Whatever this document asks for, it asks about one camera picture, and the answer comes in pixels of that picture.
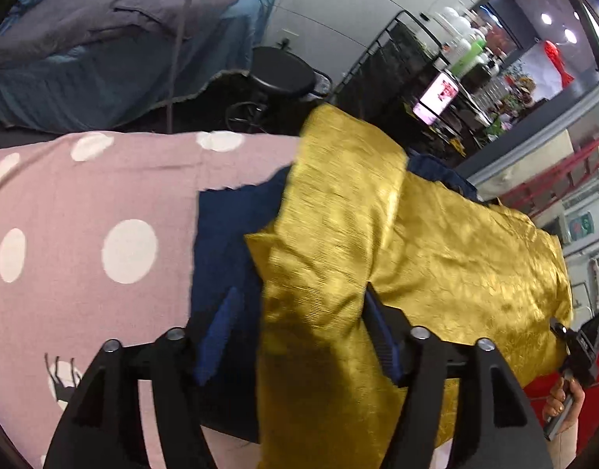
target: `metal screw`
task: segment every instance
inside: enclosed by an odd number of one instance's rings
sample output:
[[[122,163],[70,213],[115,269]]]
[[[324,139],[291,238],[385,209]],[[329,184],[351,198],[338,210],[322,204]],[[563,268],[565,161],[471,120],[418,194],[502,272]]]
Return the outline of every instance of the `metal screw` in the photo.
[[[429,330],[423,326],[414,326],[410,330],[410,335],[416,338],[416,340],[426,340],[429,338]]]
[[[171,328],[167,332],[167,338],[169,340],[180,340],[184,338],[184,330],[182,328]]]
[[[107,340],[106,342],[104,342],[102,349],[104,350],[105,353],[114,353],[120,347],[121,347],[121,342],[119,340],[111,338],[110,340]]]
[[[495,344],[489,338],[481,338],[477,341],[477,347],[482,351],[494,351]]]

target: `pink bedsheet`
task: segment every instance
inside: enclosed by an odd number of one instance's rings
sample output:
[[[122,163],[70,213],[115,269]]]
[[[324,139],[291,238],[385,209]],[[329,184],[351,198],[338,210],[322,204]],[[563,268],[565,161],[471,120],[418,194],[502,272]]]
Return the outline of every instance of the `pink bedsheet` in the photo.
[[[297,143],[90,132],[0,150],[0,423],[33,467],[102,342],[146,343],[186,323],[197,193],[261,183]],[[150,464],[162,468],[142,388]],[[207,436],[221,469],[257,463],[257,446]]]

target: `black stool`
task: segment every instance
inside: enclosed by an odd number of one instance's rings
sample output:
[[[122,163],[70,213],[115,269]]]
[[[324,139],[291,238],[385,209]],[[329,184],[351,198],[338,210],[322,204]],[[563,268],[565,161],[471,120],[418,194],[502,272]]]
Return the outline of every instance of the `black stool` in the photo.
[[[254,87],[252,100],[233,104],[225,111],[225,124],[235,132],[266,132],[263,124],[286,100],[310,93],[317,82],[310,65],[276,47],[254,49],[249,80]]]

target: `folded gold fabric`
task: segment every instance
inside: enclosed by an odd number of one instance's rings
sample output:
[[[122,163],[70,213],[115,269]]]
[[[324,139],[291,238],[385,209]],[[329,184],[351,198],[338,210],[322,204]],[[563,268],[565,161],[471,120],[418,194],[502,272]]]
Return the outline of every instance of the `folded gold fabric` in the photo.
[[[266,469],[378,468],[405,391],[361,321],[371,281],[443,340],[495,341],[519,382],[553,371],[571,317],[557,239],[406,173],[401,148],[332,106],[313,112],[279,217],[247,242],[264,280],[257,399]],[[437,443],[452,435],[445,386]]]

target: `red cloth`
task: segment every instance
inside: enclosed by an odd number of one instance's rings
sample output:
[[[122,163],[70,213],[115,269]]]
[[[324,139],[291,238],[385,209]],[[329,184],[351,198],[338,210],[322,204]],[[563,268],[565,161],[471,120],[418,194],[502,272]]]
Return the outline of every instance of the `red cloth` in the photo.
[[[560,51],[558,47],[548,40],[544,43],[544,52],[548,56],[549,60],[553,66],[558,70],[560,76],[562,77],[562,88],[566,88],[570,83],[575,81],[575,78],[569,74],[566,70],[564,70],[564,62],[560,58]]]
[[[549,396],[549,390],[553,387],[560,376],[553,375],[539,377],[525,387],[525,394],[529,397],[532,407],[536,412],[538,420],[542,424],[542,407]],[[579,415],[579,433],[577,451],[578,453],[586,447],[599,426],[599,377],[591,388],[586,390],[584,407]]]

